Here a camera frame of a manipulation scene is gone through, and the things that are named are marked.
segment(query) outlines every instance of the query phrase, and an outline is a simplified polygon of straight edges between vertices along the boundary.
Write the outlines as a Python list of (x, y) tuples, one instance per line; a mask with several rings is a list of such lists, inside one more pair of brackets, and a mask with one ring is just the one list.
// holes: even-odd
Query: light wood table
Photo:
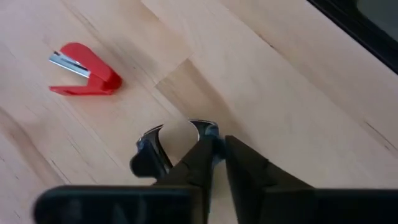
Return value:
[[(0, 223), (62, 184), (150, 184), (128, 166), (160, 123), (177, 162), (186, 118), (218, 122), (315, 187), (398, 187), (398, 76), (306, 0), (0, 2)], [(124, 79), (113, 96), (64, 97), (84, 79), (48, 62), (89, 46)], [(210, 223), (236, 223), (223, 166)]]

